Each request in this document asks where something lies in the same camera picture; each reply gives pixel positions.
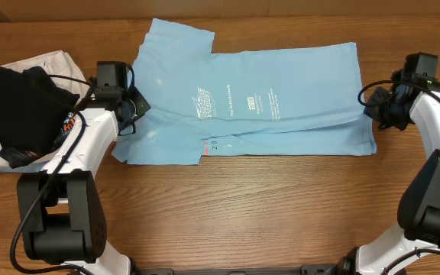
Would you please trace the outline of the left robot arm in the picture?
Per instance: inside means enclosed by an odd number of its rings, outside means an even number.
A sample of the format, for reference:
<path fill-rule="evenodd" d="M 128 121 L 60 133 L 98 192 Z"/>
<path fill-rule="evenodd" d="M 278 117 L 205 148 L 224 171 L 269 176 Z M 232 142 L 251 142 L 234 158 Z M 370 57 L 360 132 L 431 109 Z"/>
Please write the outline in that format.
<path fill-rule="evenodd" d="M 109 145 L 134 128 L 150 106 L 131 86 L 90 89 L 76 123 L 41 171 L 17 182 L 21 222 L 10 261 L 25 274 L 74 270 L 78 274 L 137 274 L 131 257 L 107 240 L 95 175 Z"/>

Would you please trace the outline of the light blue t-shirt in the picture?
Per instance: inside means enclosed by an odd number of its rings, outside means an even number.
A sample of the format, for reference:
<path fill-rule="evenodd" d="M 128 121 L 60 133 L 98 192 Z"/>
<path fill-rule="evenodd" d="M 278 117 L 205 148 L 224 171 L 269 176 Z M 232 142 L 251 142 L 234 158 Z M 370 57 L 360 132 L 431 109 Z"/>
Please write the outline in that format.
<path fill-rule="evenodd" d="M 203 156 L 374 154 L 357 95 L 357 47 L 213 53 L 211 31 L 154 19 L 134 61 L 150 104 L 113 156 L 196 165 Z"/>

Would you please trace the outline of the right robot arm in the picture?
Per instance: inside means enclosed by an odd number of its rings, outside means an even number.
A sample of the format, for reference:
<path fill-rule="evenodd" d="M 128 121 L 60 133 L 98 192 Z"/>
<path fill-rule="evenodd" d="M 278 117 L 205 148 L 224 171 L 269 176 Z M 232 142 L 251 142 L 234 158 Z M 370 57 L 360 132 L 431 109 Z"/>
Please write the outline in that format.
<path fill-rule="evenodd" d="M 440 82 L 417 87 L 409 115 L 427 161 L 400 200 L 397 222 L 369 244 L 353 248 L 330 274 L 404 274 L 430 254 L 440 255 Z"/>

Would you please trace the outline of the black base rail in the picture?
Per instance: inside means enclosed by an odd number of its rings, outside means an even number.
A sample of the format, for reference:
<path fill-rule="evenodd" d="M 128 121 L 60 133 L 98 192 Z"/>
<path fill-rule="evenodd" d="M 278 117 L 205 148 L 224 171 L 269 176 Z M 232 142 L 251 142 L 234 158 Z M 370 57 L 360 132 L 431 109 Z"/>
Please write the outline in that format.
<path fill-rule="evenodd" d="M 211 269 L 211 270 L 173 270 L 138 269 L 136 275 L 333 275 L 337 273 L 336 264 L 304 264 L 301 267 L 248 268 L 248 269 Z"/>

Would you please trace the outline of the beige folded garment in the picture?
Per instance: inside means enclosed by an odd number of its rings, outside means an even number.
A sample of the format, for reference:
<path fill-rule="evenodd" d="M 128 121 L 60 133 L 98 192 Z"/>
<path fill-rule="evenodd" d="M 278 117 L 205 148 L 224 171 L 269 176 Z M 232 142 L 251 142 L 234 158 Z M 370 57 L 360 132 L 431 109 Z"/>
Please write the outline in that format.
<path fill-rule="evenodd" d="M 19 73 L 34 66 L 42 67 L 47 74 L 69 76 L 74 79 L 85 80 L 81 69 L 74 63 L 71 56 L 62 50 L 45 53 L 36 57 L 2 65 L 4 68 L 8 68 Z M 82 98 L 88 90 L 87 85 L 67 79 L 56 78 L 54 82 L 61 89 L 66 89 L 71 93 L 78 94 L 80 98 Z M 7 160 L 0 157 L 0 172 L 23 172 L 26 168 L 29 168 L 30 170 L 36 169 L 36 171 L 38 171 L 43 166 L 44 162 L 50 160 L 54 155 L 55 152 L 50 153 L 33 161 L 27 166 L 14 169 L 10 168 Z"/>

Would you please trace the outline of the black folded garment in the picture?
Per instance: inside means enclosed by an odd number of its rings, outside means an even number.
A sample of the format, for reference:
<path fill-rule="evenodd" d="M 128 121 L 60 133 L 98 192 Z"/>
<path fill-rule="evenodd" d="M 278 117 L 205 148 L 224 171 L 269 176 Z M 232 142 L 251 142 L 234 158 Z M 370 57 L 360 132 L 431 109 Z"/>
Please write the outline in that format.
<path fill-rule="evenodd" d="M 79 95 L 58 87 L 39 66 L 0 66 L 0 157 L 23 167 L 57 150 L 73 128 Z"/>

